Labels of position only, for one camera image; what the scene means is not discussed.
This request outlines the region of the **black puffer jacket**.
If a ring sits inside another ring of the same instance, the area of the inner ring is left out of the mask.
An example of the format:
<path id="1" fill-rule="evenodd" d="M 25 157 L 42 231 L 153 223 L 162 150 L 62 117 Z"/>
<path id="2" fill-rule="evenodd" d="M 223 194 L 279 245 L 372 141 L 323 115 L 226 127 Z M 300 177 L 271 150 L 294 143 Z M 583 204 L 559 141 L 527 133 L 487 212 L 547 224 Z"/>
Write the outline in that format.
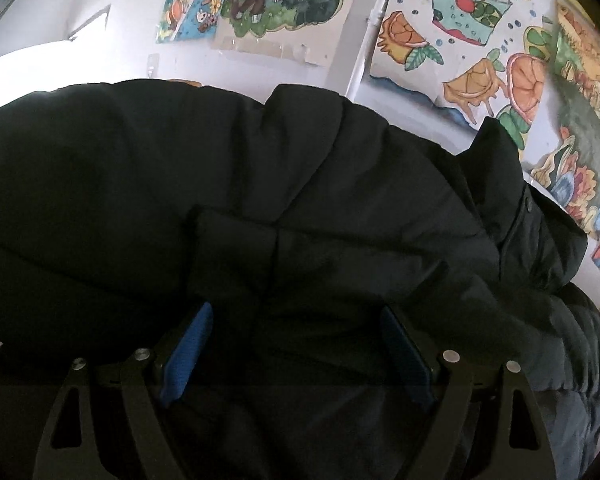
<path id="1" fill-rule="evenodd" d="M 149 390 L 182 479 L 400 479 L 422 431 L 393 307 L 440 351 L 516 361 L 557 477 L 600 461 L 588 248 L 486 120 L 451 154 L 337 93 L 182 82 L 0 107 L 0 479 L 34 479 L 62 387 L 113 479 L 148 479 L 121 388 Z M 201 307 L 182 395 L 166 367 Z"/>

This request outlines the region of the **autumn landscape drawing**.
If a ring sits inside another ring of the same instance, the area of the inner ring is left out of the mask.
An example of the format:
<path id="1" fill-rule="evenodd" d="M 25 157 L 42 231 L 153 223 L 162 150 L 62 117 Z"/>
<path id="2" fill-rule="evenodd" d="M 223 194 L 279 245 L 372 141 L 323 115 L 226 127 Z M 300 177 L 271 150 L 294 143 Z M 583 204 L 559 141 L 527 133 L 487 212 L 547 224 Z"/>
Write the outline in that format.
<path id="1" fill-rule="evenodd" d="M 531 177 L 596 240 L 591 259 L 600 270 L 600 33 L 565 3 L 556 10 L 550 71 L 560 97 L 560 142 Z"/>

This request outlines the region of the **bright window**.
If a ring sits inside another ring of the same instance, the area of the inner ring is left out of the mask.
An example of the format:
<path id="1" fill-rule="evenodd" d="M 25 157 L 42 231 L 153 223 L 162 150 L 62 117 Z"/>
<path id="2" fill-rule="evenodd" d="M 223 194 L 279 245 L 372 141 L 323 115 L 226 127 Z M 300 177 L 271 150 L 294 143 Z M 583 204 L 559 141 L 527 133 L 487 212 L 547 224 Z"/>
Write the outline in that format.
<path id="1" fill-rule="evenodd" d="M 0 107 L 32 92 L 156 73 L 152 54 L 95 41 L 55 41 L 0 56 Z"/>

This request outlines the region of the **orange juice drawing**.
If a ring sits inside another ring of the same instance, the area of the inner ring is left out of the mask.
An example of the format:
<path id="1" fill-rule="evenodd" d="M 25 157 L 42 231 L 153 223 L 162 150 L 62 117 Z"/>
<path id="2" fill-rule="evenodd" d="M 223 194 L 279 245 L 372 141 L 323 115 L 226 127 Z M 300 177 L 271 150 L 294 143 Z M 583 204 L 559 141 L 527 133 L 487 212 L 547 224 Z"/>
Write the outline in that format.
<path id="1" fill-rule="evenodd" d="M 541 104 L 555 0 L 388 0 L 370 76 L 477 129 L 496 119 L 517 148 Z"/>

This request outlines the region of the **mermaid girl drawing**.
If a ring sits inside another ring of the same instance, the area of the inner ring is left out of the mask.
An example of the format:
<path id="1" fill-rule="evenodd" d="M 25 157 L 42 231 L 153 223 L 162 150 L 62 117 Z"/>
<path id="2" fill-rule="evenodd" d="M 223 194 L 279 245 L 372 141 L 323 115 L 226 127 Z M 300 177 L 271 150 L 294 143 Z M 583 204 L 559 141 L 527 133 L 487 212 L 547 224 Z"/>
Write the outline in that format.
<path id="1" fill-rule="evenodd" d="M 164 0 L 156 41 L 197 40 L 215 32 L 223 0 Z"/>

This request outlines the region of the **white wall pipe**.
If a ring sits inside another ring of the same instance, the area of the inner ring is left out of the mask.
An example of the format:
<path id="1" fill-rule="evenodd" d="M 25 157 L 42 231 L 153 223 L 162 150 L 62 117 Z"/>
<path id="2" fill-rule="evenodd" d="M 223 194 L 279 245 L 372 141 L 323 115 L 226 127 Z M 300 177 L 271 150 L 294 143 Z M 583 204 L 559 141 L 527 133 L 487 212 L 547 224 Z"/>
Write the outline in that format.
<path id="1" fill-rule="evenodd" d="M 370 0 L 372 6 L 368 9 L 365 19 L 364 35 L 361 39 L 355 63 L 352 68 L 350 80 L 344 94 L 349 100 L 354 101 L 358 94 L 365 71 L 370 65 L 375 39 L 380 27 L 382 17 L 385 15 L 388 0 Z"/>

